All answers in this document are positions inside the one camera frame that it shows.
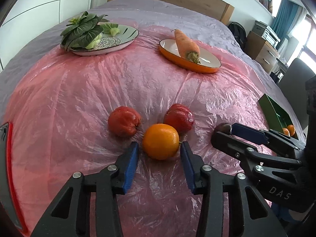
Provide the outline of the pink plastic sheet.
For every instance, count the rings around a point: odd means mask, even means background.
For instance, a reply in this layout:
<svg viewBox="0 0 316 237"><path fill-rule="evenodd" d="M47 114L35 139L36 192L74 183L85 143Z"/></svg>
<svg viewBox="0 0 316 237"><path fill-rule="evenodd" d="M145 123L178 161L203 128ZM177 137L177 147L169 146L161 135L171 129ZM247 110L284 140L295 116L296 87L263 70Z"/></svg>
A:
<svg viewBox="0 0 316 237"><path fill-rule="evenodd" d="M265 88L254 63L202 41L221 68L209 75L187 71L159 52L159 41L170 37L165 27L141 28L129 47L92 57L57 44L48 48L44 39L23 49L15 64L30 69L10 96L3 120L13 124L12 180L28 230L74 172L99 172L130 144L108 131L108 117L120 106L140 114L133 140L141 142L173 104L183 104L194 116L184 137L192 150L223 173L241 170L212 147L211 135L222 122L267 129L258 104Z"/></svg>

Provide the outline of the green rectangular tray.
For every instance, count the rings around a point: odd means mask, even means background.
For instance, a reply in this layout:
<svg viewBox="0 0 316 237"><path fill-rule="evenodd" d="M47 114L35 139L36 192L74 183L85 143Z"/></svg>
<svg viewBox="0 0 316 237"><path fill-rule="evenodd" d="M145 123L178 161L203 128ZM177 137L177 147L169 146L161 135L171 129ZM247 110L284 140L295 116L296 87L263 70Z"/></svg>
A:
<svg viewBox="0 0 316 237"><path fill-rule="evenodd" d="M289 125L294 126L285 109L267 94L263 94L258 103L270 129L284 134L284 128L287 128Z"/></svg>

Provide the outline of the grey printer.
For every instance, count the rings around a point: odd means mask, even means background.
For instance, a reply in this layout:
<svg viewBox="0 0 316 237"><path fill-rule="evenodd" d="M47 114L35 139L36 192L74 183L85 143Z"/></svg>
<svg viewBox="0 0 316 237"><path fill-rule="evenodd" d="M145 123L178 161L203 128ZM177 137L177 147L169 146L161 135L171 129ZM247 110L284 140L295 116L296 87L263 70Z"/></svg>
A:
<svg viewBox="0 0 316 237"><path fill-rule="evenodd" d="M272 30L272 28L269 25L265 24L264 22L255 21L254 26L252 28L252 32L267 40L270 43L270 45L275 49L277 45L280 43L280 39L276 35L276 33Z"/></svg>

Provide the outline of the carrot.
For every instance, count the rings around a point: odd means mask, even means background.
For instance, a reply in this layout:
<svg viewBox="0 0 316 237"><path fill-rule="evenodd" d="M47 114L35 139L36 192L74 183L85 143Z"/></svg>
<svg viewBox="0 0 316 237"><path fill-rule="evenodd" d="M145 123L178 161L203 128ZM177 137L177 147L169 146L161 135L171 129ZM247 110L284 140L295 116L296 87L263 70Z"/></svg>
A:
<svg viewBox="0 0 316 237"><path fill-rule="evenodd" d="M174 36L180 57L196 64L200 63L199 46L179 29L174 30Z"/></svg>

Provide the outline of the black backpack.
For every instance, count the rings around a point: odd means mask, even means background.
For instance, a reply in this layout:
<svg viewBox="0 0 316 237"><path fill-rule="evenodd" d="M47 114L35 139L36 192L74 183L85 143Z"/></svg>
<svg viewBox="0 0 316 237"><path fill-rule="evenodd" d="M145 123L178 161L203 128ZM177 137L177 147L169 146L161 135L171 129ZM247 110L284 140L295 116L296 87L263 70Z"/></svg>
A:
<svg viewBox="0 0 316 237"><path fill-rule="evenodd" d="M233 37L239 44L240 48L245 51L247 37L244 27L242 27L242 25L237 22L231 22L228 26L228 29L232 32Z"/></svg>

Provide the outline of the orange tangerine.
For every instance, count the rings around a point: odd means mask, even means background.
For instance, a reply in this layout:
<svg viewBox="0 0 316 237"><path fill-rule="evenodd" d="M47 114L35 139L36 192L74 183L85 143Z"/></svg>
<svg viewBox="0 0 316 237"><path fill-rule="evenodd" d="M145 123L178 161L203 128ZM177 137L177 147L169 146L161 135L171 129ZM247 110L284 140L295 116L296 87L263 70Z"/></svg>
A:
<svg viewBox="0 0 316 237"><path fill-rule="evenodd" d="M284 127L284 128L282 128L282 130L283 130L284 135L290 136L290 132L287 128Z"/></svg>
<svg viewBox="0 0 316 237"><path fill-rule="evenodd" d="M294 136L294 135L295 135L295 133L296 133L295 126L293 126L293 125L288 125L288 126L287 126L287 129L288 129L288 131L289 131L290 136Z"/></svg>

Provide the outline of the leafy bok choy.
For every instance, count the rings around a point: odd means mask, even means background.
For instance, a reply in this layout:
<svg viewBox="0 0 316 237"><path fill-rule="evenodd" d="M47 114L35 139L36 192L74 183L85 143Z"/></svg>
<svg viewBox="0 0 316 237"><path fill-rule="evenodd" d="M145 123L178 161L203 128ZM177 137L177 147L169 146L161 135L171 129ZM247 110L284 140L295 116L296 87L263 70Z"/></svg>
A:
<svg viewBox="0 0 316 237"><path fill-rule="evenodd" d="M109 22L106 17L106 14L98 16L85 11L78 17L72 18L60 34L62 37L60 47L66 51L93 49L102 38L103 27L100 23Z"/></svg>

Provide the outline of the red apple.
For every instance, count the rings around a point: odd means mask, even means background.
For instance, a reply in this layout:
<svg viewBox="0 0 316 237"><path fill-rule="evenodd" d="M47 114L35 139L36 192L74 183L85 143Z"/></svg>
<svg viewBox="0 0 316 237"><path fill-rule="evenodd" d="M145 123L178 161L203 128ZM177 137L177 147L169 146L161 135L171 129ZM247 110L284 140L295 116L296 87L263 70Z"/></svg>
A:
<svg viewBox="0 0 316 237"><path fill-rule="evenodd" d="M189 108L176 103L166 112L163 123L172 126L180 135L182 135L192 129L194 116Z"/></svg>
<svg viewBox="0 0 316 237"><path fill-rule="evenodd" d="M114 135L122 138L132 137L141 124L140 114L128 106L116 108L108 118L108 129Z"/></svg>

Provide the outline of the small bok choy piece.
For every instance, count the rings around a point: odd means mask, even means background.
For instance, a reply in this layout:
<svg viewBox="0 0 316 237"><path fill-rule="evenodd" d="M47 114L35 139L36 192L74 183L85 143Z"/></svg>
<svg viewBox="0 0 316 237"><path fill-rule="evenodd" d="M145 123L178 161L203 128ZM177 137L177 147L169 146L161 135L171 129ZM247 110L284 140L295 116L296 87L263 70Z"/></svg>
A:
<svg viewBox="0 0 316 237"><path fill-rule="evenodd" d="M101 24L101 26L103 28L103 33L108 34L112 37L115 37L117 34L120 33L118 24L106 23L106 24Z"/></svg>

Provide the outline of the purple bed cover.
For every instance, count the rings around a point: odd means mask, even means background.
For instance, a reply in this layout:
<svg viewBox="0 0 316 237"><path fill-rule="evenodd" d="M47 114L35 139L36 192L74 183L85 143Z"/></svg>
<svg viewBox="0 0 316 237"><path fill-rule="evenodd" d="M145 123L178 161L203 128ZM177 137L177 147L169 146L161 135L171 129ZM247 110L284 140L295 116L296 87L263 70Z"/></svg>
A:
<svg viewBox="0 0 316 237"><path fill-rule="evenodd" d="M259 63L241 50L228 27L218 20L158 0L114 0L97 7L93 12L107 14L111 19L123 25L133 24L140 31L150 26L162 26L169 29L180 28L191 38L226 50L243 60L249 67L252 67L260 80L262 87L259 89L267 93L286 110L296 127L299 139L302 141L306 139L292 106L280 88ZM60 32L65 26L66 22L55 25L23 45L4 68L1 73L1 116L4 115L9 98L18 82L38 60L59 45Z"/></svg>

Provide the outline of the orange oval dish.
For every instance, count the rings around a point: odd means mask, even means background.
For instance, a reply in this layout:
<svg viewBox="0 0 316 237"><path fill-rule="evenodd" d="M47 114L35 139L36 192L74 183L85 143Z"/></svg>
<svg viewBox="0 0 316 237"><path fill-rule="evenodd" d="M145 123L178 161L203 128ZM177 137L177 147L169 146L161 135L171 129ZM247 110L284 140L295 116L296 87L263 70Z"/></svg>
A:
<svg viewBox="0 0 316 237"><path fill-rule="evenodd" d="M198 48L197 52L180 54L178 45L174 39L164 39L159 42L159 51L170 62L179 67L196 73L211 74L217 72L221 67L220 60L204 48Z"/></svg>

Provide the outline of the wooden dresser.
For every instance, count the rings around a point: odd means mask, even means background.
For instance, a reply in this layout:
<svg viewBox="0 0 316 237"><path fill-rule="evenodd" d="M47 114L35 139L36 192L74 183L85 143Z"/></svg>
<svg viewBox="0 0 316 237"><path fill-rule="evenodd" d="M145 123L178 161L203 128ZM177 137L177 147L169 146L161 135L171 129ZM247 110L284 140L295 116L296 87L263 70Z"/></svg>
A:
<svg viewBox="0 0 316 237"><path fill-rule="evenodd" d="M245 53L258 62L268 74L271 73L277 64L277 59L280 58L278 51L253 31L250 31L247 36Z"/></svg>

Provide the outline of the white wardrobe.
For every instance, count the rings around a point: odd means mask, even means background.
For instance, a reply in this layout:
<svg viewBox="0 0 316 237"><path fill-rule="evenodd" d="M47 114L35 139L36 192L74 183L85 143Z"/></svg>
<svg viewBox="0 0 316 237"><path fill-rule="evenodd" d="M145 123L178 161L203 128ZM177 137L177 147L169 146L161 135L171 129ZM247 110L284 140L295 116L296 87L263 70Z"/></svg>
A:
<svg viewBox="0 0 316 237"><path fill-rule="evenodd" d="M1 25L1 70L31 40L90 9L91 0L17 0Z"/></svg>

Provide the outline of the dark plum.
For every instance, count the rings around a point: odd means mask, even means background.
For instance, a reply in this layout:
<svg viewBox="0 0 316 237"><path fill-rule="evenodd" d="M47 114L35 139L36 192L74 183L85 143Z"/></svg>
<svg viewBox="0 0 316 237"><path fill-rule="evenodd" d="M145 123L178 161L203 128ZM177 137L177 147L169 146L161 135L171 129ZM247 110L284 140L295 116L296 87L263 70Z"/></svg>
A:
<svg viewBox="0 0 316 237"><path fill-rule="evenodd" d="M222 122L219 125L217 125L214 129L214 132L222 132L227 135L231 135L232 132L232 126L227 122Z"/></svg>

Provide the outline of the yellow orange fruit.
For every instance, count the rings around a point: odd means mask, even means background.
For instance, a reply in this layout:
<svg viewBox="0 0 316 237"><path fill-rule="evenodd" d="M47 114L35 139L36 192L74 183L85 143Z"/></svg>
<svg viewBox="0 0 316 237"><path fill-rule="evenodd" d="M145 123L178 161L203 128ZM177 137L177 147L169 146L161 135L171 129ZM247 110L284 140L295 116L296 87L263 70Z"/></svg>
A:
<svg viewBox="0 0 316 237"><path fill-rule="evenodd" d="M144 133L142 148L153 159L170 159L179 149L178 132L167 124L153 124Z"/></svg>

